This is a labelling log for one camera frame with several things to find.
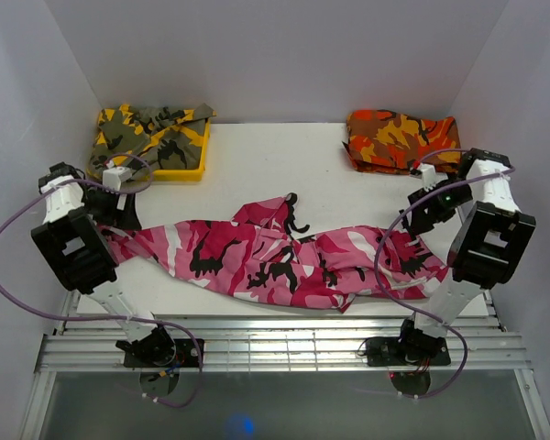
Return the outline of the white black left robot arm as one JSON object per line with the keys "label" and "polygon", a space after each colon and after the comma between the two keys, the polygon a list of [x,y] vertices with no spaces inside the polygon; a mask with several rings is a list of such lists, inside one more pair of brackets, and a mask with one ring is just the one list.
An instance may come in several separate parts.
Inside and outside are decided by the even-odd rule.
{"label": "white black left robot arm", "polygon": [[153,322],[151,312],[138,309],[123,292],[117,259],[98,228],[140,228],[135,196],[119,193],[132,174],[127,167],[109,164],[102,175],[104,187],[99,188],[81,183],[81,172],[70,164],[50,167],[38,180],[39,192],[46,196],[46,215],[31,238],[66,290],[121,317],[117,322],[126,338],[116,342],[119,349],[147,366],[168,367],[177,360],[175,342],[163,325]]}

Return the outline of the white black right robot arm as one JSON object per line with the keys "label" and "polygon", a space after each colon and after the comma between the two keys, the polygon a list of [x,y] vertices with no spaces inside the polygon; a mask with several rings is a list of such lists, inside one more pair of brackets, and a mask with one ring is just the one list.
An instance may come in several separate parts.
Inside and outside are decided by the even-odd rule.
{"label": "white black right robot arm", "polygon": [[514,201],[505,155],[473,148],[462,154],[455,173],[440,180],[435,166],[421,159],[412,167],[422,187],[409,195],[412,208],[403,226],[411,237],[431,231],[454,214],[462,226],[448,250],[445,279],[426,308],[406,319],[395,350],[407,364],[446,354],[447,326],[485,290],[512,277],[533,235],[536,221]]}

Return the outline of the pink camouflage trousers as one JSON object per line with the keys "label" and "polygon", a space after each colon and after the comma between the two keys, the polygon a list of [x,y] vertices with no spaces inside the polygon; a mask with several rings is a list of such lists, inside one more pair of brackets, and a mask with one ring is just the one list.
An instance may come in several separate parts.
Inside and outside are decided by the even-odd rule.
{"label": "pink camouflage trousers", "polygon": [[141,257],[170,276],[239,300],[344,312],[358,296],[430,297],[446,264],[421,239],[369,225],[308,234],[298,197],[243,205],[229,220],[101,231],[117,259]]}

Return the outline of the aluminium rail frame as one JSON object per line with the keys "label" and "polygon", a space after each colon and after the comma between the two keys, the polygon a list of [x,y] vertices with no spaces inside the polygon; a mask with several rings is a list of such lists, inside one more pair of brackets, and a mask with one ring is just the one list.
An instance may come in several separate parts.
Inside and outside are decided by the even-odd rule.
{"label": "aluminium rail frame", "polygon": [[[270,314],[244,304],[229,304],[226,309],[222,314],[171,317],[204,339],[208,372],[361,371],[366,367],[357,356],[361,341],[395,335],[406,315],[405,309],[388,302],[360,302],[349,313],[336,316]],[[58,373],[123,371],[115,347],[123,335],[120,327],[101,319],[75,322],[85,312],[102,313],[78,295],[67,300],[64,310],[70,318],[41,344],[22,439],[40,438]],[[490,295],[472,300],[454,327],[468,345],[466,369],[511,371],[535,437],[550,439],[550,423],[522,338],[501,326]]]}

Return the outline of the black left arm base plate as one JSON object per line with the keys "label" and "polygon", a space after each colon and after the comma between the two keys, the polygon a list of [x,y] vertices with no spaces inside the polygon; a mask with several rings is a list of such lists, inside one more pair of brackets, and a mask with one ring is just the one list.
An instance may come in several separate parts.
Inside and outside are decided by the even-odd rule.
{"label": "black left arm base plate", "polygon": [[115,347],[124,353],[123,366],[127,368],[198,368],[204,355],[205,341],[196,339],[197,346],[189,339],[173,338],[153,344],[146,341],[129,343],[119,340]]}

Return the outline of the orange camouflage folded trousers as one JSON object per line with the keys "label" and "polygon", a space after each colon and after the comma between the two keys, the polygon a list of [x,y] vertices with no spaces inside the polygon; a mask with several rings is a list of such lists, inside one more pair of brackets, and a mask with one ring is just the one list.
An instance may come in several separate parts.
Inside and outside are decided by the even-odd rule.
{"label": "orange camouflage folded trousers", "polygon": [[452,116],[432,120],[361,109],[348,115],[346,132],[343,147],[359,172],[406,175],[426,159],[437,171],[451,173],[460,162],[457,122]]}

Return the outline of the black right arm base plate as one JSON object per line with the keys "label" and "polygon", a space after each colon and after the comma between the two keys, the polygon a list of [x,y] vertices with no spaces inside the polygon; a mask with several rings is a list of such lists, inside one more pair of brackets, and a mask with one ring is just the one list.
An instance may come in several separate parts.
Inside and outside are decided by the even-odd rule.
{"label": "black right arm base plate", "polygon": [[370,367],[419,366],[426,362],[431,367],[451,364],[444,338],[411,342],[404,337],[371,337],[365,340],[365,357]]}

